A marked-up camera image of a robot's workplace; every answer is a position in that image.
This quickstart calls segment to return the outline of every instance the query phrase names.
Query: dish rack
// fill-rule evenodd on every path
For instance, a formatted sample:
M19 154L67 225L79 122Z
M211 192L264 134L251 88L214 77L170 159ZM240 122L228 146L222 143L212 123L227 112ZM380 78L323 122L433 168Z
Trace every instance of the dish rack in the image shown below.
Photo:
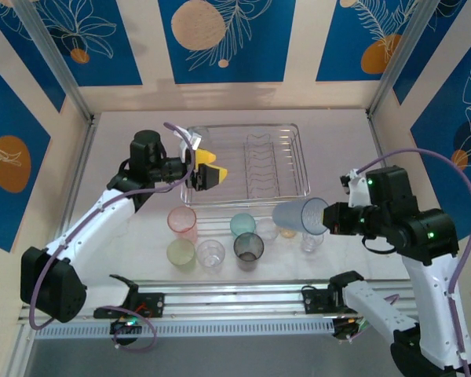
M182 186L190 207L252 206L305 197L309 180L298 127L294 124L194 126L200 148L217 156L228 169L219 186L196 192Z

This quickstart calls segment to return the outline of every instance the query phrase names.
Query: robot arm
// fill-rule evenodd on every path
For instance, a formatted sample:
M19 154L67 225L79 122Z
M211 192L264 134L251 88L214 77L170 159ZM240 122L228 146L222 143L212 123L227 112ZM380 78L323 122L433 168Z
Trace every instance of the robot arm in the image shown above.
M195 167L186 184L196 191L211 189L225 179L227 171L211 165L215 156L196 148L200 142L199 135L192 135L193 138L196 139ZM191 163L186 144L182 145L181 157L168 158L158 133L150 130L138 132L130 145L130 158L121 164L119 172L108 183L107 190L94 206L46 248L39 250L30 247L24 253L21 259L22 301L31 303L41 271L54 253L59 253L38 292L37 309L60 322L73 319L82 308L121 306L124 309L136 309L136 284L116 275L92 284L90 279L81 274L81 270L102 243L140 210L152 195L156 184L182 178ZM149 190L132 193L143 189ZM67 238L71 234L75 236L68 242Z
M405 376L445 376L471 369L471 339L460 294L454 296L465 352L458 351L447 288L458 264L455 226L441 210L418 210L407 173L399 167L352 171L341 182L348 203L335 203L323 214L331 234L383 236L400 254L414 288L419 323L403 316L362 281L359 274L332 278L339 305L361 313L391 345L393 360Z

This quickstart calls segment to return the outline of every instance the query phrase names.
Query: white table surface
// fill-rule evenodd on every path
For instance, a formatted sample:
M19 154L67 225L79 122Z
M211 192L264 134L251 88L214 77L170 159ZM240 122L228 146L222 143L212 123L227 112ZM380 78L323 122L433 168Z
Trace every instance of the white table surface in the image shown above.
M99 198L119 164L129 157L129 144L139 130L157 130L169 156L175 156L179 139L162 124L179 126L251 123L295 123L301 133L305 164L309 173L311 196L328 203L346 201L339 177L352 168L361 167L377 157L374 142L363 110L268 110L204 112L105 112L102 114L82 178L75 204L73 221L82 216ZM356 270L366 279L407 279L398 255L380 256L366 251L356 236L325 235L320 249L312 254L300 251L300 235L286 240L281 236L265 252L252 272L241 271L232 249L228 230L210 230L207 218L221 214L200 210L199 241L215 238L226 249L221 270L208 273L198 263L189 272L176 269L166 257L167 245L174 240L166 217L181 205L180 189L153 195L148 202L101 247L86 267L84 274L93 277L118 273L134 280L170 281L270 281L328 279L344 271ZM389 247L383 240L374 247Z

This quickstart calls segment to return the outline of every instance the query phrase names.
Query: clear plastic dish rack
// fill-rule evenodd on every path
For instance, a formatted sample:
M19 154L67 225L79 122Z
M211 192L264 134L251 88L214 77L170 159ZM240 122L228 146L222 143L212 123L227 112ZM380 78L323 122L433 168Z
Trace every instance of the clear plastic dish rack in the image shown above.
M247 207L305 197L309 180L298 127L294 124L194 126L200 148L228 169L224 182L205 192L182 185L190 207Z

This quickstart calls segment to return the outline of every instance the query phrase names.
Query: floral wall print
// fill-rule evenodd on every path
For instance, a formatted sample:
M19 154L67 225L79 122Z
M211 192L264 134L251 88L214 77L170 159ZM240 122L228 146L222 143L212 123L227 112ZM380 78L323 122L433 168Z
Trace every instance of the floral wall print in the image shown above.
M418 0L338 0L317 81L377 80Z
M53 106L60 111L66 94L11 6L9 0L0 0L0 30Z
M438 4L436 11L428 22L428 27L422 33L400 77L394 84L394 93L400 104L407 97L466 1L441 0Z
M115 0L33 0L32 4L80 86L141 85ZM0 0L0 28L22 39L17 43L33 43L8 0Z
M159 0L177 84L283 81L294 0Z
M471 181L471 48L411 128L419 148L450 158ZM458 234L471 226L468 192L442 163L423 157L441 207L455 220Z
M0 248L10 251L50 136L0 76Z

